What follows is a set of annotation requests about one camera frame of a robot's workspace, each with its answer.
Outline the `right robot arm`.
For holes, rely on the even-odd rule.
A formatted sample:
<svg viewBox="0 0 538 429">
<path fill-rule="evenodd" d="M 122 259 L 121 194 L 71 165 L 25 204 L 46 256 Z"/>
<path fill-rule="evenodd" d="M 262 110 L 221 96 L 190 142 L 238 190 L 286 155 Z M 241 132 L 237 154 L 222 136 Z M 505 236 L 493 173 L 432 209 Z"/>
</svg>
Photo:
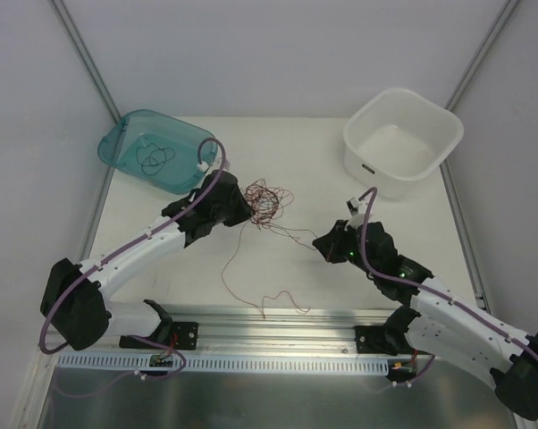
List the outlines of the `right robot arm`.
<svg viewBox="0 0 538 429">
<path fill-rule="evenodd" d="M 435 355 L 488 385 L 512 413 L 538 420 L 538 332 L 529 334 L 453 295 L 401 255 L 379 222 L 339 220 L 313 241 L 324 260 L 361 269 L 399 307 L 381 326 L 356 329 L 358 349 Z"/>
</svg>

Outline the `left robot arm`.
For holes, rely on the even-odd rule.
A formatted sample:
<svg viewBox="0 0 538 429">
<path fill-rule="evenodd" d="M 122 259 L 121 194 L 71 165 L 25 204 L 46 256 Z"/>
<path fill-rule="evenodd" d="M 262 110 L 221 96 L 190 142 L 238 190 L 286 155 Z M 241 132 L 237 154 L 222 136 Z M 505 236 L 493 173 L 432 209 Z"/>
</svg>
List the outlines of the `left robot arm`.
<svg viewBox="0 0 538 429">
<path fill-rule="evenodd" d="M 113 301 L 130 279 L 151 263 L 182 251 L 221 224 L 248 221 L 253 208 L 238 179 L 225 170 L 208 174 L 202 185 L 172 202 L 144 231 L 98 257 L 74 264 L 64 258 L 53 265 L 39 311 L 45 325 L 39 335 L 44 353 L 46 331 L 54 327 L 64 345 L 84 350 L 103 337 L 117 337 L 124 349 L 166 348 L 180 338 L 169 313 L 152 299 Z"/>
</svg>

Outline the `teal transparent plastic tray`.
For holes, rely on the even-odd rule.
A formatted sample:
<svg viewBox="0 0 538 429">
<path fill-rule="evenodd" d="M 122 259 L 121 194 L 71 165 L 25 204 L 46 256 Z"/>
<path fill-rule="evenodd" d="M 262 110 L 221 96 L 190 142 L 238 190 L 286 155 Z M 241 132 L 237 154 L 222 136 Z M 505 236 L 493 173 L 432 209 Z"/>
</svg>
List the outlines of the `teal transparent plastic tray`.
<svg viewBox="0 0 538 429">
<path fill-rule="evenodd" d="M 100 140 L 100 160 L 116 170 L 174 195 L 195 188 L 218 147 L 208 130 L 147 109 L 132 111 Z"/>
</svg>

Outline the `white plastic basket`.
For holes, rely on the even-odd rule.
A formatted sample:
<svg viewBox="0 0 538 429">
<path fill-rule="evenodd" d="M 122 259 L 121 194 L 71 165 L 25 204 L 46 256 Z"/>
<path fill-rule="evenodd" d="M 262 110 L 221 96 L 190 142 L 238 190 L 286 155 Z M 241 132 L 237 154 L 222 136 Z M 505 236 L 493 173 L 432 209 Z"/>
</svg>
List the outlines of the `white plastic basket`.
<svg viewBox="0 0 538 429">
<path fill-rule="evenodd" d="M 346 172 L 400 199 L 437 170 L 464 137 L 452 112 L 406 88 L 388 88 L 346 122 Z"/>
</svg>

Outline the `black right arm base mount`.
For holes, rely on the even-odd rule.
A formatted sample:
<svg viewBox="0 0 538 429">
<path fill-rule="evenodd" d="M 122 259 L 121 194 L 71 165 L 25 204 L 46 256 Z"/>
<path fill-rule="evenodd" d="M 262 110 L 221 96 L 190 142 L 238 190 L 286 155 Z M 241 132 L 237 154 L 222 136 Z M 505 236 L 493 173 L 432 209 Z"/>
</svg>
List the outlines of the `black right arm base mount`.
<svg viewBox="0 0 538 429">
<path fill-rule="evenodd" d="M 383 324 L 355 325 L 357 354 L 413 355 L 414 348 L 405 338 L 410 324 L 420 314 L 409 307 L 397 308 Z"/>
</svg>

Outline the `aluminium frame rail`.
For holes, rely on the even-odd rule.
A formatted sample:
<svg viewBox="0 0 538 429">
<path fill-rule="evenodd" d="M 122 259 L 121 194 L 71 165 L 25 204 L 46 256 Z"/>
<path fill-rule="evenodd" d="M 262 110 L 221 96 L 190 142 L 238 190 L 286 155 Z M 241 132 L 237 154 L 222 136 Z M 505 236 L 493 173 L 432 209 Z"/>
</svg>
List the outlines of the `aluminium frame rail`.
<svg viewBox="0 0 538 429">
<path fill-rule="evenodd" d="M 355 325 L 383 324 L 399 307 L 365 310 L 308 310 L 172 306 L 163 308 L 174 321 L 197 322 L 200 352 L 252 352 L 263 354 L 356 353 Z M 46 354 L 67 348 L 54 327 L 46 331 Z M 179 353 L 168 349 L 161 354 Z"/>
</svg>

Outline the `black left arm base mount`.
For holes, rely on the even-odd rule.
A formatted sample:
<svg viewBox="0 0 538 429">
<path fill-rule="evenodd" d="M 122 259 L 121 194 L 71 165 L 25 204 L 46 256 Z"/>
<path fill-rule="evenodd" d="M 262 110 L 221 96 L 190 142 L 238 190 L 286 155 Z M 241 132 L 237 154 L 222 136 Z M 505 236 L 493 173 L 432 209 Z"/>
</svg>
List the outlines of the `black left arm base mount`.
<svg viewBox="0 0 538 429">
<path fill-rule="evenodd" d="M 152 299 L 145 299 L 144 305 L 159 318 L 159 324 L 146 336 L 141 334 L 123 335 L 119 340 L 121 349 L 168 349 L 195 350 L 198 343 L 197 322 L 174 321 L 172 316 Z"/>
</svg>

